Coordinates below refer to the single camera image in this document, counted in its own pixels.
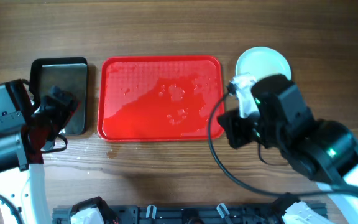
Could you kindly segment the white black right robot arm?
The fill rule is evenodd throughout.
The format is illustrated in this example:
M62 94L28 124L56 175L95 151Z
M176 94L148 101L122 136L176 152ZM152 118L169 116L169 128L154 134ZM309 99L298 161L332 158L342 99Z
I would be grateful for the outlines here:
M239 106L217 117L229 145L275 147L297 173L315 182L349 223L358 223L358 140L337 121L317 120L286 76L233 78L227 88Z

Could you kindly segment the white plate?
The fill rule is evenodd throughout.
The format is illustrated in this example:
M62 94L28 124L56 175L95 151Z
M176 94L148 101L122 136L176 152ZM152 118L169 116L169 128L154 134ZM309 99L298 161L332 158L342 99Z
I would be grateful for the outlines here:
M243 52L237 60L235 74L252 76L256 80L277 74L284 75L288 80L292 78L287 59L269 47L253 47Z

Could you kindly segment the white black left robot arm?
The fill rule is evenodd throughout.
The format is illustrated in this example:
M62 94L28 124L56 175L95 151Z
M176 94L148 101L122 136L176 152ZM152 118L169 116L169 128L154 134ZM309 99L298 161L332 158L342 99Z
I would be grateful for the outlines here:
M0 210L5 223L55 223L45 191L45 154L56 147L61 131L78 107L69 92L53 86L40 97L22 80L0 85Z

